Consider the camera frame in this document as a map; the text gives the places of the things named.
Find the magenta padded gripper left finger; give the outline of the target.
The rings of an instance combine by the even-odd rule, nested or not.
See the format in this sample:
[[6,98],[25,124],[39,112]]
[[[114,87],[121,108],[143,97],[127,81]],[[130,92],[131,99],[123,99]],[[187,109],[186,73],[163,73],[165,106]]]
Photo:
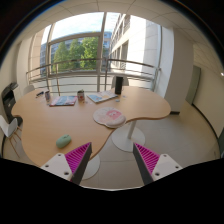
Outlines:
[[91,143],[86,143],[72,151],[57,153],[41,168],[65,180],[79,185],[92,153]]

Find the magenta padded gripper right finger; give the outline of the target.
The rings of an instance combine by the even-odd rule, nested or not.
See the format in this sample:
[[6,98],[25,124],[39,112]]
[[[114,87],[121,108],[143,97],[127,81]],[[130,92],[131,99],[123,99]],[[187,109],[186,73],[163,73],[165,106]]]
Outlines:
[[158,154],[137,143],[133,144],[133,154],[145,185],[182,169],[168,154]]

